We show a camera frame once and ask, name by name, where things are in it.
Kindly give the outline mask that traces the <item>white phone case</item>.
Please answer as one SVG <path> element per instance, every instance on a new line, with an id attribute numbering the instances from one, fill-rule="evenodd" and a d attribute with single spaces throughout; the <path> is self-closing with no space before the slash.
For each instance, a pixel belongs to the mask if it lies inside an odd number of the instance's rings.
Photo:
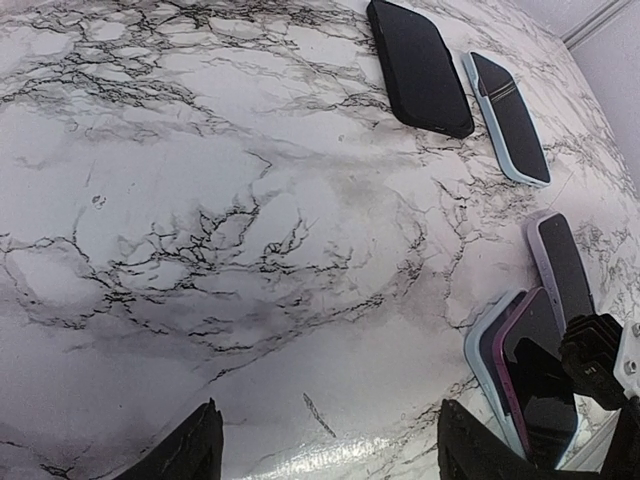
<path id="1" fill-rule="evenodd" d="M 546 289 L 549 295 L 553 312 L 556 318 L 556 323 L 560 331 L 564 332 L 566 330 L 566 325 L 568 322 L 564 319 L 562 305 L 559 300 L 558 291 L 556 289 L 555 280 L 553 277 L 553 272 L 551 270 L 549 259 L 544 250 L 544 245 L 542 244 L 540 234 L 538 232 L 539 224 L 543 220 L 547 219 L 550 216 L 553 216 L 556 213 L 560 213 L 560 212 L 554 212 L 544 216 L 539 215 L 536 219 L 531 221 L 526 227 L 526 237 L 527 237 L 530 251 L 536 263 L 542 285 Z"/>

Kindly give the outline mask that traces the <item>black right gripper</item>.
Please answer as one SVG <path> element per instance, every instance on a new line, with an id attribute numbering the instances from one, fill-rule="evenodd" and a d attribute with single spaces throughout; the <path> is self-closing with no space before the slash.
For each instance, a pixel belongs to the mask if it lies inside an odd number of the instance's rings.
<path id="1" fill-rule="evenodd" d="M 567 323 L 559 348 L 575 393 L 619 413 L 601 479 L 639 477 L 639 324 L 609 314 Z"/>

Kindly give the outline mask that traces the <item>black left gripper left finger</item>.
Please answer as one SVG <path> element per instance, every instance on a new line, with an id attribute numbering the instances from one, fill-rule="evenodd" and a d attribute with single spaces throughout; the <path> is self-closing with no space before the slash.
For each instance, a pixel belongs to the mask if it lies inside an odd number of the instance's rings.
<path id="1" fill-rule="evenodd" d="M 116 479 L 218 480 L 223 448 L 222 413 L 215 401 L 209 399 Z"/>

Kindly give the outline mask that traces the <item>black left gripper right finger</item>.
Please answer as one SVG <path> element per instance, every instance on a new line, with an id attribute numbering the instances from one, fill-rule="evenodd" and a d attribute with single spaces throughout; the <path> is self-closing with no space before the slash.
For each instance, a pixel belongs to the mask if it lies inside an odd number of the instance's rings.
<path id="1" fill-rule="evenodd" d="M 445 480 L 599 479 L 597 472 L 543 470 L 521 458 L 456 400 L 441 403 L 439 478 Z"/>

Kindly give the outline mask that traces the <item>lavender phone case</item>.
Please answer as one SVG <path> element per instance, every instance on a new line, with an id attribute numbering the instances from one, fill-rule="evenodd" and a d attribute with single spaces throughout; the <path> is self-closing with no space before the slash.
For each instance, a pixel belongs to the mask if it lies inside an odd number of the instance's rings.
<path id="1" fill-rule="evenodd" d="M 506 444 L 526 460 L 528 459 L 518 438 L 508 401 L 500 385 L 493 362 L 492 341 L 498 328 L 504 323 L 507 316 L 513 313 L 529 291 L 508 292 L 493 306 L 485 309 L 469 328 L 464 341 L 464 355 L 467 363 L 493 410 Z"/>

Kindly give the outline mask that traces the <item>black phone case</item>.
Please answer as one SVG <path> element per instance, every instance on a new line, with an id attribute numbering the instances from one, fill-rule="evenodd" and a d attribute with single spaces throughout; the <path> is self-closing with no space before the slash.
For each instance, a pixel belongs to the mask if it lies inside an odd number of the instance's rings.
<path id="1" fill-rule="evenodd" d="M 370 2 L 366 13 L 396 118 L 458 139 L 471 135 L 466 95 L 436 25 L 388 1 Z"/>

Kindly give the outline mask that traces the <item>black smartphone front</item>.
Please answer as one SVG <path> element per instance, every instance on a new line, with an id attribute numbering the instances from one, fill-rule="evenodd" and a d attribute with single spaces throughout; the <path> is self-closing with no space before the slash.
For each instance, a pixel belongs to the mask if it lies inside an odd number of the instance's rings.
<path id="1" fill-rule="evenodd" d="M 492 357 L 525 455 L 537 467 L 556 468 L 578 427 L 561 332 L 547 291 L 530 290 L 498 328 Z"/>

